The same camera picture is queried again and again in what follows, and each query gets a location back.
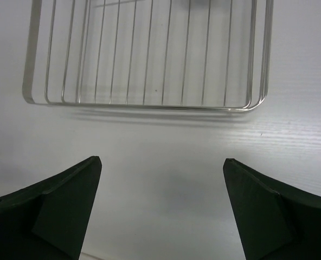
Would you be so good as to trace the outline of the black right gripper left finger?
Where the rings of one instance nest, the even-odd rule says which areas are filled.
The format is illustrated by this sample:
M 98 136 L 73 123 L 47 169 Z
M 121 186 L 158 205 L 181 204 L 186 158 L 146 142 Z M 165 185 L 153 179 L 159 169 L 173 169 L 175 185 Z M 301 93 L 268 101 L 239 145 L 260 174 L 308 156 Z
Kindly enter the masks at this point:
M 102 163 L 89 157 L 0 197 L 0 259 L 79 259 Z

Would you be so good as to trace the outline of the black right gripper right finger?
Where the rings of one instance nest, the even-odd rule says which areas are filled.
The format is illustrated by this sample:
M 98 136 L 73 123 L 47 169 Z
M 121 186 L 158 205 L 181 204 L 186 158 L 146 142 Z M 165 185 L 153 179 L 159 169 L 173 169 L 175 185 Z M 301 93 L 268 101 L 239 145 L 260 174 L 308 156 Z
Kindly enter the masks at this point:
M 321 259 L 321 197 L 228 158 L 223 175 L 246 259 Z

